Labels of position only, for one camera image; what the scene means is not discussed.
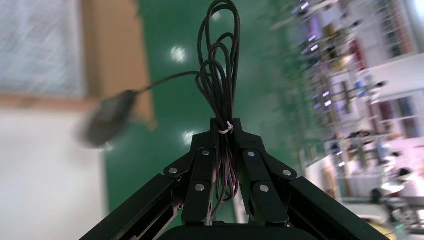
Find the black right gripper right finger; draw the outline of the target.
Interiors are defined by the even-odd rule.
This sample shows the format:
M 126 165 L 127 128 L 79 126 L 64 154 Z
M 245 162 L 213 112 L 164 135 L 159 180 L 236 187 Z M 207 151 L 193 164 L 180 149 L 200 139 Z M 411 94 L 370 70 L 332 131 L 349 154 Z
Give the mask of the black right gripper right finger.
M 239 178 L 261 240 L 383 240 L 365 220 L 267 153 L 260 136 L 233 120 Z

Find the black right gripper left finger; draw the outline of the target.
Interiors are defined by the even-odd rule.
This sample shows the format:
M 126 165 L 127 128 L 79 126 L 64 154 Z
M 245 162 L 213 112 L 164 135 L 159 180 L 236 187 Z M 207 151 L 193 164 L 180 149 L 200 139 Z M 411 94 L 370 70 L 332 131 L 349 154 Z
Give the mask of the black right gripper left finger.
M 84 240 L 157 240 L 182 210 L 185 225 L 211 223 L 217 121 L 192 137 L 187 154 L 168 165 L 105 219 Z

